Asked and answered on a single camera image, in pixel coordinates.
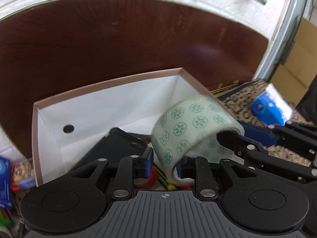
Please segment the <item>dark brown panel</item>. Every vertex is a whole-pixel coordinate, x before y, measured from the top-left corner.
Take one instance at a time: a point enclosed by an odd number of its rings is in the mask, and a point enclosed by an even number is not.
[[[88,84],[184,67],[209,89],[251,80],[267,39],[158,0],[59,0],[0,22],[0,123],[31,155],[33,103]]]

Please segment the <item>patterned carpet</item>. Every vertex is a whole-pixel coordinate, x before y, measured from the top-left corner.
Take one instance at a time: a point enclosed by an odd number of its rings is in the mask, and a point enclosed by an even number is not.
[[[255,80],[249,83],[244,83],[239,87],[221,94],[216,94],[216,96],[223,106],[234,114],[234,117],[237,120],[264,127],[257,117],[252,114],[250,105],[258,95],[263,93],[267,85],[268,83],[263,80]],[[306,123],[305,119],[295,109],[291,120]],[[269,155],[274,157],[279,157],[305,166],[310,165],[309,160],[284,147],[271,146],[267,148],[267,150],[269,151]]]

